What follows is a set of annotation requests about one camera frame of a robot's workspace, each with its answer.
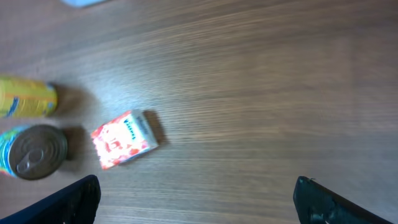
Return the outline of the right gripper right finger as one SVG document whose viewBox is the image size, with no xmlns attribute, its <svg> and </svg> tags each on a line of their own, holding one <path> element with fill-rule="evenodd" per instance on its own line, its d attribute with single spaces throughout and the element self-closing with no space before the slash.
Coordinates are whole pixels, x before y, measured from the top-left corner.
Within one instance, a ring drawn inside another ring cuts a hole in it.
<svg viewBox="0 0 398 224">
<path fill-rule="evenodd" d="M 293 201 L 301 224 L 392 224 L 305 176 L 296 181 Z"/>
</svg>

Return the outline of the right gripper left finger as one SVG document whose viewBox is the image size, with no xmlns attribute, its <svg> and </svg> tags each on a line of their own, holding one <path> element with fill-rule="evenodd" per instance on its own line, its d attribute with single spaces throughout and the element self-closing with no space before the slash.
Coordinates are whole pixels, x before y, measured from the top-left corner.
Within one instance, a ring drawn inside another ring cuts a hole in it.
<svg viewBox="0 0 398 224">
<path fill-rule="evenodd" d="M 97 176 L 87 175 L 37 203 L 1 219 L 1 223 L 93 224 L 100 200 L 101 188 Z"/>
</svg>

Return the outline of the colourful tin can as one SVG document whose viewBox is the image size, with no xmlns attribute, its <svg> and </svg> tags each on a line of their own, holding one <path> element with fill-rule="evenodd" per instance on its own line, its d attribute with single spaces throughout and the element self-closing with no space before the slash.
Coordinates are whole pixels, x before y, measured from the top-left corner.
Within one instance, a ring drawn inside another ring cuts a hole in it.
<svg viewBox="0 0 398 224">
<path fill-rule="evenodd" d="M 53 174 L 67 158 L 64 133 L 40 124 L 18 126 L 1 134 L 1 173 L 24 180 L 39 180 Z"/>
</svg>

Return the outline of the red snack box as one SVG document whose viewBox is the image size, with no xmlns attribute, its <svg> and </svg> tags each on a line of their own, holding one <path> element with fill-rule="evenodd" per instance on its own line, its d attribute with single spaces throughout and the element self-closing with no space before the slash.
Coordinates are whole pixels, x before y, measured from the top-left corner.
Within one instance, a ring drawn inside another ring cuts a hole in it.
<svg viewBox="0 0 398 224">
<path fill-rule="evenodd" d="M 129 110 L 91 133 L 103 170 L 127 162 L 159 146 L 141 110 Z"/>
</svg>

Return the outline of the yellow lidded jar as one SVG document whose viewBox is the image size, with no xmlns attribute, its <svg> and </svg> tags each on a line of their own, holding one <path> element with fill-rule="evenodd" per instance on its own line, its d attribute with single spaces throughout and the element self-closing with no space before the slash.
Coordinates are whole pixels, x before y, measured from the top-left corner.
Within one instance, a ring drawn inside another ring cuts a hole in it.
<svg viewBox="0 0 398 224">
<path fill-rule="evenodd" d="M 48 116 L 55 111 L 57 103 L 57 92 L 51 84 L 1 76 L 2 118 Z"/>
</svg>

